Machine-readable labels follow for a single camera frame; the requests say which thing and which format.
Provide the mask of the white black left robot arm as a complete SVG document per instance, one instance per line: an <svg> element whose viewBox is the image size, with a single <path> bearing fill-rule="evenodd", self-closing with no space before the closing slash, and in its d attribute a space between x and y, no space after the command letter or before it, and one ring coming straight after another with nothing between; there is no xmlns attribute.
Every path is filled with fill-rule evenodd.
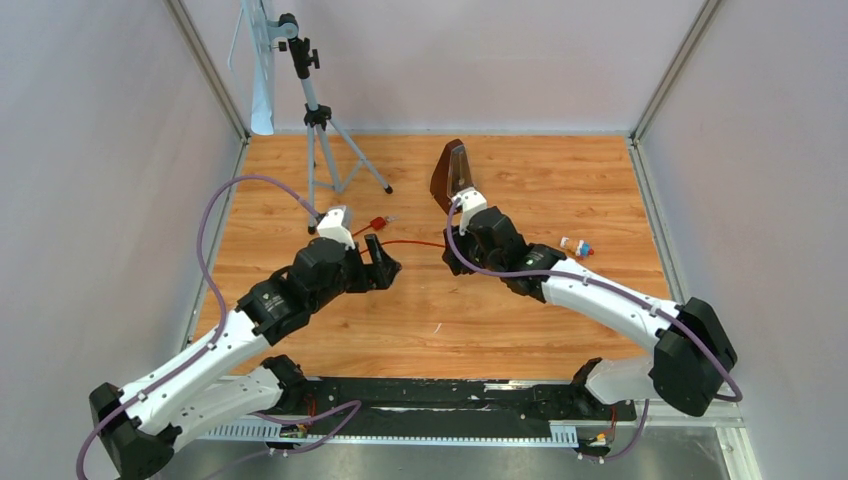
<svg viewBox="0 0 848 480"><path fill-rule="evenodd" d="M307 389L288 359L270 359L231 387L214 383L305 327L336 297L388 289L402 265L376 235L366 235L365 242L369 263L356 244L311 240L291 265L254 285L186 350L122 387L96 387L89 395L96 434L120 478L150 478L197 436L241 415L274 406L298 411Z"/></svg>

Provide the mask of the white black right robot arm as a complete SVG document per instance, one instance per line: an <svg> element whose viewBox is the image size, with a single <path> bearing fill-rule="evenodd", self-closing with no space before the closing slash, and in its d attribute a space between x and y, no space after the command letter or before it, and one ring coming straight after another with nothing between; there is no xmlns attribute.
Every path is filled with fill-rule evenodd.
<svg viewBox="0 0 848 480"><path fill-rule="evenodd" d="M641 357L594 359L578 371L570 393L580 415L659 399L701 417L715 400L742 400L730 374L737 353L708 302L692 297L679 304L609 280L560 250L525 242L496 207L463 214L460 224L448 220L444 237L444 261L454 274L495 277L517 295L580 313L643 349Z"/></svg>

